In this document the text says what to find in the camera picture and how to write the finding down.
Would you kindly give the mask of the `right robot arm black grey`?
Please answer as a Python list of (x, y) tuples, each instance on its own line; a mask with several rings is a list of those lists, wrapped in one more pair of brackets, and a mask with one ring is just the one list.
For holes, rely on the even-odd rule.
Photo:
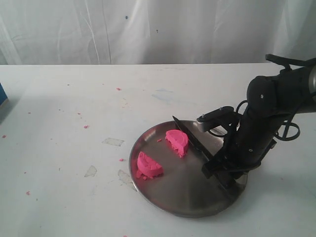
[(202, 166), (206, 178), (230, 174), (234, 179), (260, 166), (276, 140), (292, 141), (288, 136), (296, 114), (316, 111), (316, 61), (278, 60), (284, 68), (277, 76), (257, 76), (248, 85), (243, 114), (224, 106), (197, 121), (200, 131), (211, 132), (218, 126), (226, 130), (222, 148), (207, 156)]

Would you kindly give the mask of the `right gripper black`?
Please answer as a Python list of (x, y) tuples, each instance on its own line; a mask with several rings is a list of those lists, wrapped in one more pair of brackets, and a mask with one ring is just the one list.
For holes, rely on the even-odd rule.
[(202, 149), (206, 158), (201, 170), (209, 179), (217, 180), (225, 190), (237, 190), (235, 179), (228, 173), (256, 168), (273, 146), (273, 137), (284, 121), (279, 99), (284, 89), (283, 76), (257, 76), (247, 88), (247, 107), (239, 117), (239, 127), (234, 125), (224, 139), (224, 147), (215, 155)]

